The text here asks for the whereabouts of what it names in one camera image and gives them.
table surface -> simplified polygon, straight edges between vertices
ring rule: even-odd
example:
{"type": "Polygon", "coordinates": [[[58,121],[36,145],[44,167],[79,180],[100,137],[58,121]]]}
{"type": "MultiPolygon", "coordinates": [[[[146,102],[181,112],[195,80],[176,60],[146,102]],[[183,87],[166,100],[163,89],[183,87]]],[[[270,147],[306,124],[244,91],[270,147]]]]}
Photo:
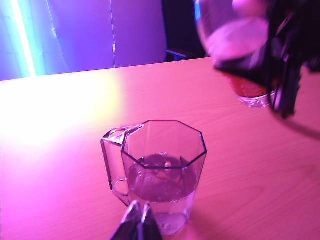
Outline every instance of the table surface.
{"type": "Polygon", "coordinates": [[[239,103],[209,58],[0,82],[1,239],[106,240],[126,207],[100,138],[146,120],[203,132],[189,223],[166,240],[320,239],[320,76],[296,115],[239,103]]]}

purple wall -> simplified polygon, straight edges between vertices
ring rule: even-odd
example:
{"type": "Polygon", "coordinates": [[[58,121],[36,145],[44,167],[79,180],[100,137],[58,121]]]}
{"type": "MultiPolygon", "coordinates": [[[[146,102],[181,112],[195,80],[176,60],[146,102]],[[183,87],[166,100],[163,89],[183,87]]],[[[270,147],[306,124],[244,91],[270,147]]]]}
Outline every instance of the purple wall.
{"type": "MultiPolygon", "coordinates": [[[[34,32],[27,34],[38,75],[113,68],[114,38],[116,67],[164,61],[161,0],[48,0],[49,8],[46,0],[19,4],[24,23],[34,32]]],[[[20,37],[13,31],[10,1],[0,0],[0,81],[29,76],[20,37]]]]}
{"type": "MultiPolygon", "coordinates": [[[[114,67],[109,0],[50,0],[71,72],[114,67]]],[[[166,37],[161,0],[111,0],[115,66],[164,61],[166,37]]]]}
{"type": "Polygon", "coordinates": [[[161,0],[112,2],[117,67],[161,63],[166,34],[161,0]]]}

wooden table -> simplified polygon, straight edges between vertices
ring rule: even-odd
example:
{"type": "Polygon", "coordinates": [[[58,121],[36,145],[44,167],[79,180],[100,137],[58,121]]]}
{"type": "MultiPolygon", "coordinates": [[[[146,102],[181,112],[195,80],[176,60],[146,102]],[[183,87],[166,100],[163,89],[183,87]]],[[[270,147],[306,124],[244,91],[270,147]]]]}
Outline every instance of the wooden table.
{"type": "Polygon", "coordinates": [[[100,137],[152,119],[208,149],[190,221],[166,240],[319,240],[319,90],[304,70],[281,120],[239,103],[209,58],[2,81],[1,239],[109,239],[126,207],[100,137]]]}

mug handle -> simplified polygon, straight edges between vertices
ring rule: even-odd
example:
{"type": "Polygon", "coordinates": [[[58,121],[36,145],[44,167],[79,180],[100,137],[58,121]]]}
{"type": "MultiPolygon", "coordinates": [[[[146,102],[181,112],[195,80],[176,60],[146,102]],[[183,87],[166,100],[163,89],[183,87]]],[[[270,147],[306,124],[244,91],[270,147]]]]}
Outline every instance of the mug handle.
{"type": "Polygon", "coordinates": [[[130,204],[129,187],[122,161],[121,147],[126,131],[131,128],[132,126],[113,128],[100,141],[110,189],[126,206],[130,204]]]}

glass with red liquid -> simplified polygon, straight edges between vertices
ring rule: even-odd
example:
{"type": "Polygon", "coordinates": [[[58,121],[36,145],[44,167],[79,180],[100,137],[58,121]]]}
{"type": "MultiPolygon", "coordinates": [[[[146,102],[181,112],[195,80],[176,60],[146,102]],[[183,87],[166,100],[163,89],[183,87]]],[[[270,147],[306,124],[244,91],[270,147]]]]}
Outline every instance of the glass with red liquid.
{"type": "MultiPolygon", "coordinates": [[[[216,69],[225,62],[248,57],[243,71],[251,71],[263,58],[267,43],[266,0],[197,0],[195,16],[201,42],[216,69]]],[[[237,98],[251,108],[269,104],[267,88],[261,83],[223,71],[237,98]]]]}

